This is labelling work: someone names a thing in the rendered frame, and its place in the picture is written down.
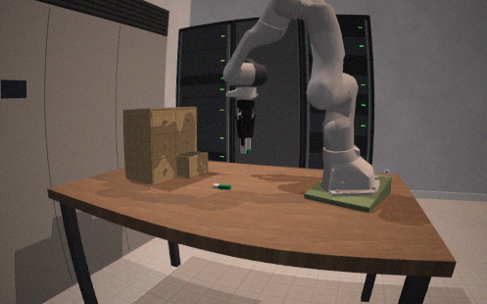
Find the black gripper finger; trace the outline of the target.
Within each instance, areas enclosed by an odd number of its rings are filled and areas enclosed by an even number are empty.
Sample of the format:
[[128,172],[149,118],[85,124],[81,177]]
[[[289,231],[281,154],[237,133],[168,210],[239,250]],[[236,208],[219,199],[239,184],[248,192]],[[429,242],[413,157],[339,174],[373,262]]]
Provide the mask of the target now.
[[256,118],[256,115],[249,113],[249,121],[247,123],[247,133],[246,133],[247,149],[251,149],[251,138],[253,137],[253,134],[254,134],[255,118]]
[[246,121],[242,120],[241,111],[238,115],[235,115],[236,123],[237,123],[237,134],[240,138],[240,153],[247,154],[247,123],[248,123],[249,113],[246,113]]

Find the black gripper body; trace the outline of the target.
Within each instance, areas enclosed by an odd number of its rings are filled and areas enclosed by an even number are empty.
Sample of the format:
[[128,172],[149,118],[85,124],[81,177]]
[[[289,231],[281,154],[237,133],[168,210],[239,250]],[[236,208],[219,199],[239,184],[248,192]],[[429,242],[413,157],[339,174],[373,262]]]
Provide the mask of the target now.
[[237,101],[237,108],[239,108],[239,113],[241,111],[242,114],[242,120],[246,121],[246,113],[252,113],[252,109],[246,109],[246,108],[255,108],[255,101],[254,100],[238,100]]

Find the small wooden chest of drawers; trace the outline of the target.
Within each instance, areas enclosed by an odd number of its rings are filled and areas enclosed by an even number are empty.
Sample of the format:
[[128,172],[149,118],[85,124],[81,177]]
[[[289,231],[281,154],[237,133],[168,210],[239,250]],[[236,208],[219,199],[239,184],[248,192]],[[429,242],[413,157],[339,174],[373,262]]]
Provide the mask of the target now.
[[[196,128],[176,130],[176,110],[185,110],[185,108],[196,109]],[[174,131],[152,133],[152,111],[161,111],[160,109],[175,110]],[[176,153],[176,132],[191,129],[196,130],[196,149]],[[168,132],[174,133],[175,154],[153,159],[152,135]],[[123,148],[126,178],[149,184],[157,184],[166,180],[179,177],[177,175],[176,155],[192,151],[197,152],[197,107],[123,110]],[[168,178],[154,183],[153,160],[166,158],[169,156],[175,156],[176,177]]]

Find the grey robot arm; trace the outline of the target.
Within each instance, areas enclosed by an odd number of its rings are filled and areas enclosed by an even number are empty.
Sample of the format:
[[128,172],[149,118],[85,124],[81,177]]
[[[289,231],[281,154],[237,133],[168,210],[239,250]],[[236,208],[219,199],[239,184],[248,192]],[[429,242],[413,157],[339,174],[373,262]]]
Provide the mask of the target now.
[[236,90],[225,93],[226,97],[253,100],[258,96],[256,85],[267,81],[268,71],[246,57],[252,49],[281,39],[291,19],[303,20],[310,37],[313,67],[308,100],[313,107],[326,110],[320,186],[331,196],[373,195],[378,191],[379,177],[374,176],[372,165],[360,157],[360,149],[354,145],[359,87],[352,76],[343,73],[341,29],[333,8],[323,0],[268,0],[258,22],[244,33],[224,68],[225,82],[236,85]]

